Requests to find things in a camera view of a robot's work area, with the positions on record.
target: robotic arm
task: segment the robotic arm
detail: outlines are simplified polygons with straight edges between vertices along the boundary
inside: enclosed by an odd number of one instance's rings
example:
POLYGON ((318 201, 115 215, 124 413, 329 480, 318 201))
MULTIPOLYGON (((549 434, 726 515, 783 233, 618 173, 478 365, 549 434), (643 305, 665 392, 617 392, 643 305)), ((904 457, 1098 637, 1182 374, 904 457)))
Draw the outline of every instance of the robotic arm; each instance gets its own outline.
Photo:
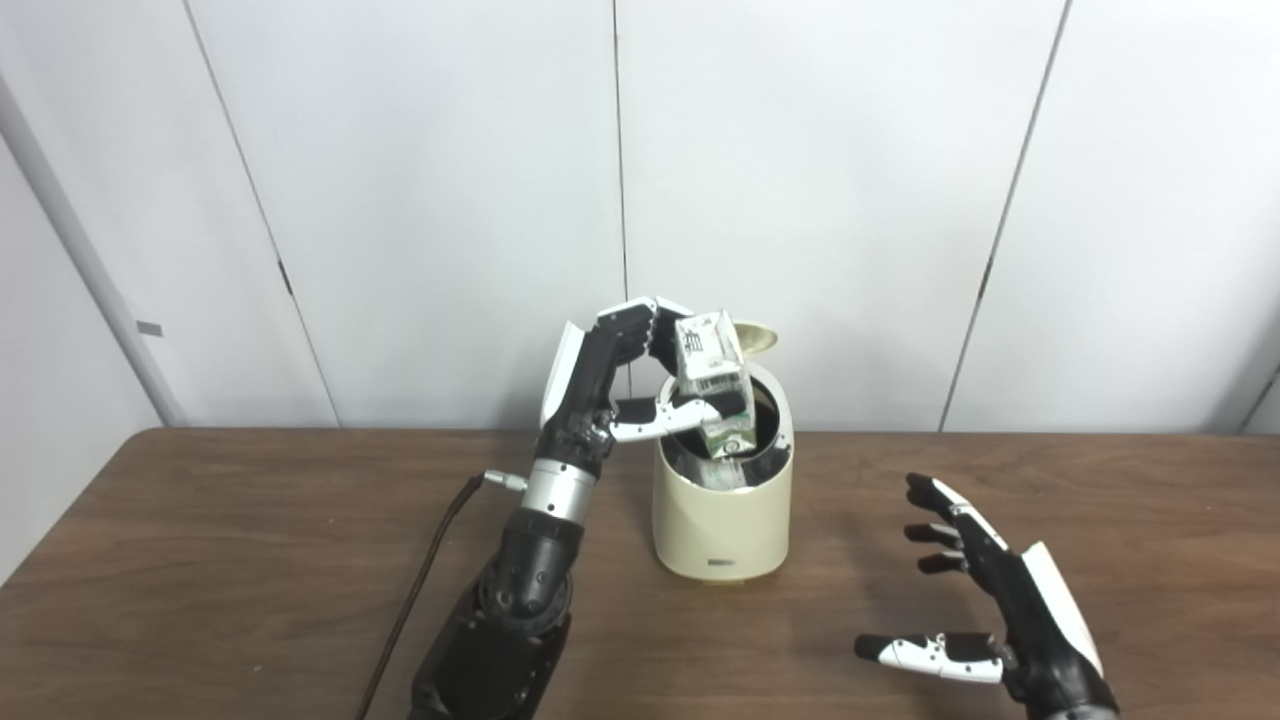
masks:
POLYGON ((609 401, 621 365, 649 354, 676 373, 676 319, 687 310, 639 299, 590 331, 567 324, 547 382, 529 478, 486 471, 522 492, 502 543, 454 605, 413 678, 411 720, 527 720, 570 629, 570 568, 588 503, 614 442, 652 439, 745 410, 736 393, 609 401))
POLYGON ((1029 720, 1116 720, 1120 708, 1071 591, 1043 543, 1016 555, 960 493, 941 480, 906 477, 911 505, 946 524, 908 525, 911 542, 946 550, 919 561, 925 574, 968 573, 1000 606, 1005 643, 987 633, 859 635, 865 660, 970 683, 1004 683, 1029 720))

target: black robotic arm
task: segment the black robotic arm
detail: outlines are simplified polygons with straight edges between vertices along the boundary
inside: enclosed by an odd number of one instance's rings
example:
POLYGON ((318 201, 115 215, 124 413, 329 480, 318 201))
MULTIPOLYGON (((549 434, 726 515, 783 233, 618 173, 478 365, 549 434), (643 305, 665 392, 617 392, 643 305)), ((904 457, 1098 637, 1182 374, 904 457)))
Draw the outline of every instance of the black robotic arm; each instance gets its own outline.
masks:
POLYGON ((520 507, 419 667, 411 720, 532 717, 568 635, 570 569, 614 442, 698 428, 745 409, 736 393, 611 402, 618 366, 645 354, 676 373, 675 322, 687 315, 669 301, 639 299, 602 311, 589 331, 566 325, 529 477, 485 473, 522 492, 520 507))

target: cable connector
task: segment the cable connector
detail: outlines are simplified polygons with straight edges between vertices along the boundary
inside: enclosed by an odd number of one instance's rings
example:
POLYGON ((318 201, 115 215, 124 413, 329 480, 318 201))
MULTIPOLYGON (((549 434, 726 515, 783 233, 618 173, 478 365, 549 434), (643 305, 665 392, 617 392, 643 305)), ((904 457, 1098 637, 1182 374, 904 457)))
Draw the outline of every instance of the cable connector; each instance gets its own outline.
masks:
POLYGON ((516 492, 525 492, 525 488, 529 487, 529 480, 525 478, 502 470, 485 470, 484 479, 516 492))

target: black cable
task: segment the black cable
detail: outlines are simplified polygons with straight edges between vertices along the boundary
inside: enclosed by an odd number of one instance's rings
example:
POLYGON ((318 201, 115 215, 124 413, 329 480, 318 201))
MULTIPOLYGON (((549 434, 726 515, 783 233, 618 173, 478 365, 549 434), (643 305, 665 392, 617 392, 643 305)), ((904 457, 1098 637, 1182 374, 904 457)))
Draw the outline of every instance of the black cable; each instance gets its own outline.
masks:
POLYGON ((484 474, 475 475, 470 478, 462 489, 458 491, 458 496, 453 498, 449 503, 449 509, 444 511, 444 518, 440 519, 440 525, 435 529, 435 537, 431 538, 431 546, 426 550, 426 557, 422 559, 422 566, 417 569, 417 577, 413 578, 413 587, 408 589, 408 596, 404 597, 404 605, 401 606, 399 616, 396 618, 396 624, 392 626, 392 632, 387 635, 387 643, 383 644, 383 655, 378 659, 378 666, 374 667, 374 674, 369 678, 369 685, 365 687, 365 697, 360 701, 360 710, 356 711, 356 720, 365 720, 369 714, 369 706, 374 703, 374 696, 378 693, 378 685, 383 682, 383 673, 387 671, 387 664, 392 659, 392 652, 396 651, 396 643, 399 641, 401 630, 404 629, 404 623, 408 620, 408 614, 413 610, 413 603, 417 602, 417 593, 422 589, 422 583, 426 582, 426 573, 431 569, 431 561, 435 560, 436 551, 440 550, 440 541, 444 539, 444 530, 449 529, 449 521, 453 516, 462 510, 467 500, 476 492, 476 489, 484 483, 484 474))

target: cream trash can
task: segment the cream trash can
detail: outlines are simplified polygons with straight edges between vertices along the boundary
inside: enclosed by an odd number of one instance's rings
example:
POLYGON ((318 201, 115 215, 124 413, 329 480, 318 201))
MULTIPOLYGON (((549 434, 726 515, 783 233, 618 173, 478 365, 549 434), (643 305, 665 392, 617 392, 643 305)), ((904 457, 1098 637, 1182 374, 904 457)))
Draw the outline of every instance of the cream trash can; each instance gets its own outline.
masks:
MULTIPOLYGON (((735 323, 742 354, 768 350, 777 334, 753 323, 735 323)), ((678 438, 658 441, 653 486, 653 538, 658 559, 672 573, 708 582, 767 575, 787 557, 791 532, 791 469, 795 433, 786 393, 768 370, 748 361, 755 392, 759 446, 749 457, 703 460, 678 438), (676 470, 677 462, 733 462, 749 487, 714 491, 676 470)), ((676 378, 662 397, 671 397, 676 378)))

